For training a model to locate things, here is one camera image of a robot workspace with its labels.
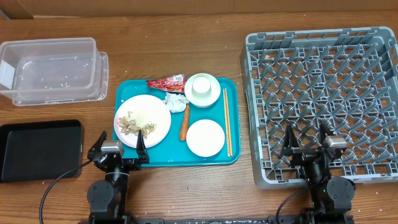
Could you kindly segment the white tissue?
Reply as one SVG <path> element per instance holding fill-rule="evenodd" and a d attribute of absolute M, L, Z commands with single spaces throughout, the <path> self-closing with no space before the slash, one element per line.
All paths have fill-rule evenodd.
<path fill-rule="evenodd" d="M 183 94 L 166 93 L 164 104 L 171 113 L 180 113 L 185 111 L 187 104 L 189 104 L 189 100 Z"/>

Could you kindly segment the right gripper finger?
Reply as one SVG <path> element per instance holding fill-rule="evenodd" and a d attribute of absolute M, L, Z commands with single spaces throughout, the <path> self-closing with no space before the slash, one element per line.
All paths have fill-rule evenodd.
<path fill-rule="evenodd" d="M 286 126 L 284 143 L 281 154 L 295 154 L 299 151 L 299 144 L 290 124 Z"/>
<path fill-rule="evenodd" d="M 320 123 L 319 124 L 319 138 L 320 138 L 320 143 L 322 146 L 329 146 L 327 143 L 326 138 L 328 136 L 332 136 L 333 132 L 327 127 L 327 125 Z"/>

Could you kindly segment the large white plate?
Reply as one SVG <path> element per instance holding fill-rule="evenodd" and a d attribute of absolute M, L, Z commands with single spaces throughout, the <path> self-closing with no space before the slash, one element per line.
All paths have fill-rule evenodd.
<path fill-rule="evenodd" d="M 144 139 L 146 147 L 152 147 L 160 143 L 168 134 L 171 127 L 171 114 L 161 99 L 152 95 L 137 95 L 124 101 L 116 110 L 114 116 L 114 130 L 118 139 L 125 145 L 135 148 L 137 136 L 125 135 L 117 125 L 118 119 L 126 116 L 128 111 L 144 114 L 146 118 L 157 125 L 156 130 Z"/>

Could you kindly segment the orange carrot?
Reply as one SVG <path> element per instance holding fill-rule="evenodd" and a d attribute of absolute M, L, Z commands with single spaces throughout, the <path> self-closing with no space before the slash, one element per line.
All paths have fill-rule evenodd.
<path fill-rule="evenodd" d="M 186 139 L 187 139 L 187 131 L 189 128 L 189 119 L 190 119 L 190 106 L 187 103 L 185 111 L 184 111 L 182 125 L 180 127 L 180 132 L 179 132 L 179 140 L 181 140 L 181 141 L 186 141 Z"/>

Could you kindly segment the red snack wrapper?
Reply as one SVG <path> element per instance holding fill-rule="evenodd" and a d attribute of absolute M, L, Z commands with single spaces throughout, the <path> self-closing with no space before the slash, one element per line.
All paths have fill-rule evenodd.
<path fill-rule="evenodd" d="M 162 79 L 147 80 L 146 84 L 149 88 L 171 92 L 184 93 L 187 78 L 183 74 L 172 75 Z"/>

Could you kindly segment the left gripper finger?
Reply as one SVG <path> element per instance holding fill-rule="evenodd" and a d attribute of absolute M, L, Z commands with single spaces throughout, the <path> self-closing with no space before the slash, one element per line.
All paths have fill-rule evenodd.
<path fill-rule="evenodd" d="M 146 146 L 144 144 L 144 137 L 142 130 L 140 129 L 137 136 L 136 152 L 139 159 L 148 159 L 149 155 L 147 153 Z"/>
<path fill-rule="evenodd" d="M 98 140 L 93 144 L 89 152 L 100 152 L 103 142 L 106 140 L 107 132 L 103 131 Z"/>

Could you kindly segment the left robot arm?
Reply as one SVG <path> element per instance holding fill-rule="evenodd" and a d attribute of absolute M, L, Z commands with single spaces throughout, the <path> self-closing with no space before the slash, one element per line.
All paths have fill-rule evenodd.
<path fill-rule="evenodd" d="M 121 141 L 108 141 L 103 131 L 87 158 L 105 172 L 104 180 L 93 183 L 87 191 L 90 204 L 89 223 L 137 223 L 130 213 L 125 212 L 129 173 L 141 170 L 149 163 L 149 155 L 144 144 L 143 132 L 137 137 L 137 158 L 123 158 L 124 149 Z"/>

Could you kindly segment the rice and peanut scraps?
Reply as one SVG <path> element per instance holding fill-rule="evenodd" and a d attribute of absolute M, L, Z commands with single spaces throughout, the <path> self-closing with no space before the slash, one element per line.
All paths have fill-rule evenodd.
<path fill-rule="evenodd" d="M 157 127 L 144 114 L 133 111 L 128 111 L 126 116 L 120 117 L 117 125 L 121 128 L 123 134 L 138 136 L 139 132 L 141 132 L 144 139 L 147 139 L 148 135 L 152 134 Z"/>

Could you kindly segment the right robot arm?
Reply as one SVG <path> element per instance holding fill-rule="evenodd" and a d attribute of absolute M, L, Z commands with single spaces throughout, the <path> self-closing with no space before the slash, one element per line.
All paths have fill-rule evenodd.
<path fill-rule="evenodd" d="M 351 210 L 351 201 L 356 190 L 355 183 L 344 177 L 333 177 L 329 163 L 340 158 L 347 150 L 347 142 L 342 136 L 333 134 L 325 125 L 319 125 L 320 145 L 316 148 L 302 149 L 291 125 L 285 129 L 285 138 L 281 154 L 290 156 L 290 166 L 299 166 L 300 176 L 307 188 L 287 199 L 278 207 L 275 215 L 277 223 L 353 223 L 353 217 L 347 216 Z M 312 207 L 304 208 L 299 215 L 280 217 L 282 207 L 292 198 L 310 192 Z"/>

